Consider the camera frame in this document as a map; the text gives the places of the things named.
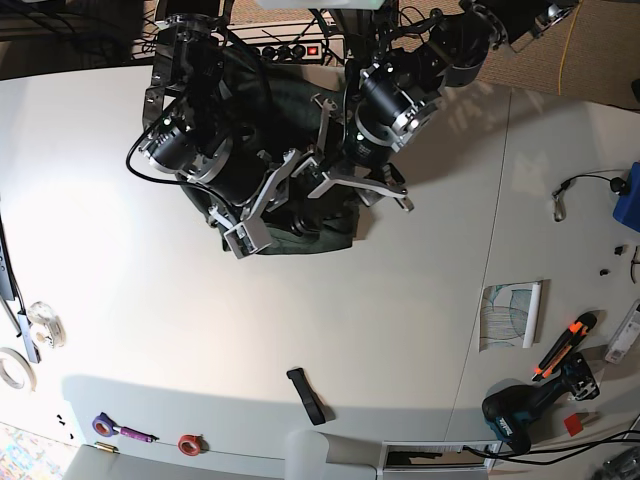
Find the white table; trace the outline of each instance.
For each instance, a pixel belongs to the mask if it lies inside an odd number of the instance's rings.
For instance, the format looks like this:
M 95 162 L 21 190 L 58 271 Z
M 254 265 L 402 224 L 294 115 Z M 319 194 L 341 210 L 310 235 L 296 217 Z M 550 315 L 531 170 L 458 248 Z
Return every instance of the white table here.
M 295 366 L 336 413 L 318 430 L 356 440 L 343 448 L 351 460 L 375 462 L 382 440 L 491 439 L 479 405 L 493 384 L 526 381 L 585 309 L 607 311 L 589 339 L 605 341 L 637 296 L 628 259 L 613 256 L 637 234 L 611 219 L 606 184 L 573 187 L 563 224 L 544 203 L 568 175 L 640 158 L 630 134 L 638 116 L 511 98 L 483 84 L 450 92 L 448 109 L 396 161 L 414 212 L 382 202 L 350 250 L 237 261 L 179 189 L 124 168 L 149 75 L 129 68 L 0 83 L 0 208 L 11 259 L 27 303 L 51 304 L 68 335 L 64 348 L 43 351 L 28 401 L 70 401 L 88 443 L 100 439 L 90 422 L 104 411 L 166 443 L 116 437 L 123 453 L 277 476 L 286 435 L 311 427 L 285 375 Z M 559 128 L 579 142 L 559 151 L 550 140 Z M 575 272 L 568 255 L 580 264 Z M 605 267 L 612 274 L 599 277 Z M 483 283 L 538 278 L 551 279 L 540 343 L 479 355 Z M 0 329 L 22 351 L 8 322 Z M 640 385 L 636 364 L 628 358 L 621 369 L 633 376 L 607 380 L 593 405 L 605 409 Z M 6 411 L 0 421 L 56 435 L 46 409 Z M 589 433 L 635 415 L 607 413 Z M 221 453 L 181 455 L 173 444 L 185 433 L 203 434 Z

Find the power drill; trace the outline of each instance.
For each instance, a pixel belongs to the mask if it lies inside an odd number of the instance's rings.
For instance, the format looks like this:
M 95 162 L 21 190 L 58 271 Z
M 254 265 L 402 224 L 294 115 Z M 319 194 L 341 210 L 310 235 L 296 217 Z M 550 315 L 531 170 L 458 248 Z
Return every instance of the power drill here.
M 485 398 L 482 413 L 498 440 L 506 442 L 514 454 L 523 455 L 531 450 L 531 439 L 527 433 L 529 425 L 568 392 L 578 401 L 600 395 L 591 369 L 581 353 L 568 357 L 560 375 L 540 387 L 515 385 Z

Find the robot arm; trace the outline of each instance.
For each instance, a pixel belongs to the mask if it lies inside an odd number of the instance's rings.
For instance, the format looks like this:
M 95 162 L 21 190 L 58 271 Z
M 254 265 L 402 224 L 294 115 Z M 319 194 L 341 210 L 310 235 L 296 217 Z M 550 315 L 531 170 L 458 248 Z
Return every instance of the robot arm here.
M 333 30 L 314 10 L 325 36 L 343 35 L 351 52 L 341 92 L 256 55 L 228 28 L 229 0 L 220 14 L 215 2 L 161 2 L 145 132 L 135 147 L 176 176 L 161 183 L 183 186 L 238 258 L 348 247 L 359 204 L 391 197 L 413 209 L 389 160 L 437 112 L 442 89 L 471 83 L 490 48 L 511 48 L 527 32 L 537 38 L 566 17 L 576 2 L 562 1 L 570 3 L 462 0 L 460 14 L 436 9 L 407 26 L 398 24 L 396 2 L 385 3 L 331 11 Z M 413 52 L 393 47 L 418 34 L 428 40 Z M 175 100 L 163 108 L 166 96 Z M 274 249 L 282 242 L 296 248 Z

